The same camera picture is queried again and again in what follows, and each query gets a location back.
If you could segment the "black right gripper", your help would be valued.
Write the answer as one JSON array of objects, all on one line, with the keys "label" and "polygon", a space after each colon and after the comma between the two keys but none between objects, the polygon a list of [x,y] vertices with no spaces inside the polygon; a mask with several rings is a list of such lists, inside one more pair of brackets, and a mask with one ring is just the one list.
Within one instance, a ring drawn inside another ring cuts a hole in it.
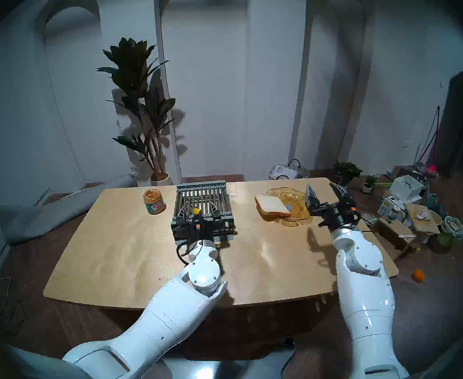
[{"label": "black right gripper", "polygon": [[330,187],[338,198],[338,202],[319,204],[319,199],[310,184],[306,186],[306,206],[310,206],[310,215],[321,217],[319,227],[338,229],[343,226],[357,226],[361,214],[356,209],[356,203],[346,187],[330,182]]}]

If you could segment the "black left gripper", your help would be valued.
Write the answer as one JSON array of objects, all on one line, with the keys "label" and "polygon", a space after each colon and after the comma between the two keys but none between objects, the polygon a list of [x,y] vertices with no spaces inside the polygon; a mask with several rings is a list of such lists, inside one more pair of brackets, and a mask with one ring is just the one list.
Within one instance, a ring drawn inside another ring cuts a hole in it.
[{"label": "black left gripper", "polygon": [[218,204],[212,203],[212,217],[199,214],[190,218],[187,217],[187,204],[184,204],[175,217],[175,244],[192,244],[201,240],[215,243],[220,229],[221,209]]}]

